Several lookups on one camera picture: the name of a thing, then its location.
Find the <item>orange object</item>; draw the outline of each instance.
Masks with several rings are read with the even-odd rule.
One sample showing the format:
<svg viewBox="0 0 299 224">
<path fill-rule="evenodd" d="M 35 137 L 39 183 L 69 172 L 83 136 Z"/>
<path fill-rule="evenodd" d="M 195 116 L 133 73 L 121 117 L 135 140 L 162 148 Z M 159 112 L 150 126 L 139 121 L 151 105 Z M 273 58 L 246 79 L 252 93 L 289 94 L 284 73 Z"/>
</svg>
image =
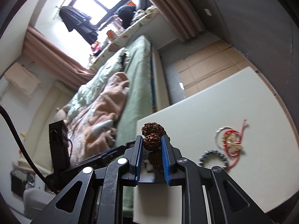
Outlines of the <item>orange object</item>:
<svg viewBox="0 0 299 224">
<path fill-rule="evenodd" d="M 111 41 L 115 40 L 117 37 L 116 34 L 112 30 L 107 31 L 106 34 Z"/>
<path fill-rule="evenodd" d="M 136 6 L 136 4 L 132 1 L 130 1 L 127 5 L 130 5 L 130 6 Z"/>
</svg>

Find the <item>green bed sheet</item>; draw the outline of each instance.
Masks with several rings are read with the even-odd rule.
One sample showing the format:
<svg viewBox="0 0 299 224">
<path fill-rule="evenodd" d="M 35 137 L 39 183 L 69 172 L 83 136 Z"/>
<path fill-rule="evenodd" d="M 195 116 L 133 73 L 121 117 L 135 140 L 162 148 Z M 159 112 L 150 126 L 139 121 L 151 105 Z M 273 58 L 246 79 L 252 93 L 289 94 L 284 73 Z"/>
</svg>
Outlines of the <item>green bed sheet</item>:
<svg viewBox="0 0 299 224">
<path fill-rule="evenodd" d="M 126 106 L 117 124 L 116 146 L 125 145 L 136 139 L 137 120 L 152 114 L 151 91 L 151 44 L 140 36 L 127 47 L 131 62 L 125 69 L 129 78 L 129 94 Z M 133 213 L 133 188 L 124 187 L 123 216 Z"/>
</svg>

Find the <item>fluffy blanket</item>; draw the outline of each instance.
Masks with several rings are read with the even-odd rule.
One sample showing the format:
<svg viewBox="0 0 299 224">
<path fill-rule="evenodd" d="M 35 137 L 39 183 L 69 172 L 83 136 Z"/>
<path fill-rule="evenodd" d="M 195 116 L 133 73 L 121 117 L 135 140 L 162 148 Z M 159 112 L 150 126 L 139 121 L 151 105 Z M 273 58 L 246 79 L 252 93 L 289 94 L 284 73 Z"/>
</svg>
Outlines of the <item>fluffy blanket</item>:
<svg viewBox="0 0 299 224">
<path fill-rule="evenodd" d="M 118 120 L 129 91 L 128 77 L 115 73 L 97 99 L 68 125 L 68 138 L 73 142 L 71 165 L 114 146 Z"/>
</svg>

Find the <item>window frame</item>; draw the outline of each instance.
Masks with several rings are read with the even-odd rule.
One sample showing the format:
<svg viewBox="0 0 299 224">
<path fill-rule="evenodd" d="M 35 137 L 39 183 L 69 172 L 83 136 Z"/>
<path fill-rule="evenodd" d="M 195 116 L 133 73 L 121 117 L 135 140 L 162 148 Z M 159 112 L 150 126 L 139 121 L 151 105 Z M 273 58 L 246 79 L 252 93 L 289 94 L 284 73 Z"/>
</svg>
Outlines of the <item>window frame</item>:
<svg viewBox="0 0 299 224">
<path fill-rule="evenodd" d="M 69 6 L 73 6 L 75 4 L 77 0 L 71 0 L 71 2 L 69 3 Z M 115 12 L 117 11 L 117 9 L 119 9 L 121 6 L 127 4 L 128 2 L 130 2 L 131 0 L 121 0 L 119 1 L 113 8 L 108 9 L 107 7 L 105 7 L 100 1 L 98 0 L 93 0 L 96 4 L 98 4 L 99 6 L 101 6 L 106 12 L 107 14 L 95 25 L 96 27 L 100 27 L 102 23 L 104 23 L 105 21 L 107 21 L 107 19 L 109 19 L 111 16 L 113 16 L 115 14 Z"/>
</svg>

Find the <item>curtain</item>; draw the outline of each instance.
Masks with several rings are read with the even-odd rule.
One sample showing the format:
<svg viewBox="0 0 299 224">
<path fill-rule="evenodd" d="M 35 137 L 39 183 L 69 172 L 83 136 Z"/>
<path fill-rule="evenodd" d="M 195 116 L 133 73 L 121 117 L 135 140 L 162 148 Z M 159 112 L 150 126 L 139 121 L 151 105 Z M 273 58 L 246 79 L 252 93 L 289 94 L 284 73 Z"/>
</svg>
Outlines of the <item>curtain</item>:
<svg viewBox="0 0 299 224">
<path fill-rule="evenodd" d="M 23 53 L 74 89 L 86 84 L 96 74 L 96 71 L 84 68 L 66 55 L 31 26 L 25 34 Z"/>
<path fill-rule="evenodd" d="M 150 0 L 180 41 L 195 37 L 204 27 L 188 0 Z"/>
</svg>

